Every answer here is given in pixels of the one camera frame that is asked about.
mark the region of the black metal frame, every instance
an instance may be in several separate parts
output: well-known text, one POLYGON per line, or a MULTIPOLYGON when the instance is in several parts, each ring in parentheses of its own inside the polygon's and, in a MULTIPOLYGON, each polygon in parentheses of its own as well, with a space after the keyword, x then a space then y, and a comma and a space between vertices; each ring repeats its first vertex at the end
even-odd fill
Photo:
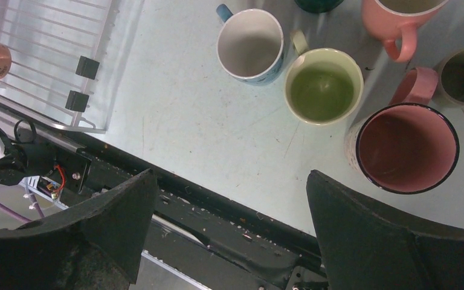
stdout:
POLYGON ((77 154, 91 161, 82 191, 67 191, 62 196, 62 202, 69 206, 152 169, 161 190, 155 215, 188 231, 204 246, 153 223, 145 249, 203 285, 215 290, 292 289, 288 282, 295 267, 325 277, 315 237, 87 134, 36 126, 56 138, 81 144, 77 154))

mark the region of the wire rack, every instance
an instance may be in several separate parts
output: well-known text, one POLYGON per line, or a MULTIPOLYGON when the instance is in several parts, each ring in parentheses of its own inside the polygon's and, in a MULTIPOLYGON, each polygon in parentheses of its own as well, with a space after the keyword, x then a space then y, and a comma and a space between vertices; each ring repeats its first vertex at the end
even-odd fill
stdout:
POLYGON ((104 133, 114 99, 95 95, 115 0, 0 0, 0 43, 12 65, 0 103, 49 126, 104 133), (94 80, 76 74, 80 57, 100 62, 94 80), (84 112, 66 108, 70 91, 89 96, 84 112))

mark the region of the black cable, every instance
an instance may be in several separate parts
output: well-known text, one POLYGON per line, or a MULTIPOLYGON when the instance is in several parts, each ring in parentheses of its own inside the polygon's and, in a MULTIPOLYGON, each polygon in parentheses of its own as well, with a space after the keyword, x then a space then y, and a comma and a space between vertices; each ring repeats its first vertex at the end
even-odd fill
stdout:
POLYGON ((36 133, 36 127, 34 126, 33 122, 30 122, 26 119, 22 119, 20 121, 18 121, 16 124, 15 124, 15 127, 13 127, 13 135, 15 135, 15 140, 11 141, 12 143, 15 143, 15 144, 27 144, 27 143, 33 143, 35 140, 36 140, 36 136, 37 136, 37 133, 36 133), (31 133, 33 134, 32 138, 31 138, 31 141, 27 141, 27 142, 24 142, 24 141, 21 141, 21 139, 19 138, 19 125, 22 123, 22 122, 26 122, 29 124, 29 128, 31 129, 31 133))

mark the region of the dark mug rim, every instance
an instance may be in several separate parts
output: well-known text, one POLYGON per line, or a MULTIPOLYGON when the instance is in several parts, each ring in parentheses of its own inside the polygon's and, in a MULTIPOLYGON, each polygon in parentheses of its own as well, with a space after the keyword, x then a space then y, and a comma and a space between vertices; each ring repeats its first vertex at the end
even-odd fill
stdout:
POLYGON ((458 163, 458 159, 460 158, 460 139, 458 138, 458 134, 456 133, 456 130, 454 129, 453 124, 439 111, 437 111, 437 110, 435 110, 435 109, 433 109, 433 108, 431 108, 429 106, 418 104, 418 103, 399 103, 399 104, 390 105, 390 106, 387 106, 387 107, 384 107, 384 108, 378 110, 377 112, 372 114, 369 118, 367 118, 367 120, 364 122, 364 124, 362 124, 362 127, 360 127, 360 130, 358 131, 357 136, 358 136, 358 138, 356 139, 356 142, 355 142, 355 158, 356 158, 356 161, 358 162, 358 167, 360 168, 360 171, 362 171, 362 174, 370 182, 372 182, 374 185, 376 185, 377 187, 379 187, 379 188, 381 188, 381 189, 383 189, 385 191, 396 193, 396 194, 399 194, 399 195, 416 195, 416 194, 419 194, 419 193, 427 192, 427 191, 432 190, 435 187, 441 185, 453 173, 454 169, 456 168, 456 164, 458 163), (359 155, 359 152, 360 152, 360 150, 359 150, 360 149, 360 135, 362 134, 362 132, 364 132, 364 129, 367 127, 369 122, 372 119, 374 119, 376 116, 378 116, 380 113, 382 113, 382 112, 384 112, 384 111, 386 111, 386 110, 388 110, 390 108, 397 107, 397 106, 418 106, 418 107, 425 108, 425 109, 437 114, 441 119, 444 120, 446 125, 449 127, 449 130, 453 134, 454 142, 456 144, 456 154, 454 155, 453 164, 451 165, 451 168, 449 169, 449 171, 447 171, 447 173, 443 176, 443 178, 441 180, 439 180, 438 182, 436 182, 435 184, 433 184, 432 186, 429 186, 429 187, 421 189, 421 190, 416 190, 416 191, 413 191, 413 192, 401 192, 399 190, 394 190, 392 188, 383 186, 380 183, 376 182, 370 176, 370 174, 367 173, 367 170, 362 165, 362 162, 360 160, 360 155, 359 155))

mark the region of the pink mug handle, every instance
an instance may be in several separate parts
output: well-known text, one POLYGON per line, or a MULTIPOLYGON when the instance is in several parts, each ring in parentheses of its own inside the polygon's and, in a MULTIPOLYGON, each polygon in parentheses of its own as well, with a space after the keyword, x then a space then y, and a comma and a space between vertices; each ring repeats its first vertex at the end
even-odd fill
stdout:
POLYGON ((437 84, 439 75, 431 68, 416 67, 411 69, 399 84, 389 105, 399 103, 429 104, 437 84))
POLYGON ((403 24, 401 30, 401 51, 396 46, 395 39, 383 41, 385 50, 395 62, 408 62, 417 49, 417 27, 414 23, 403 24))

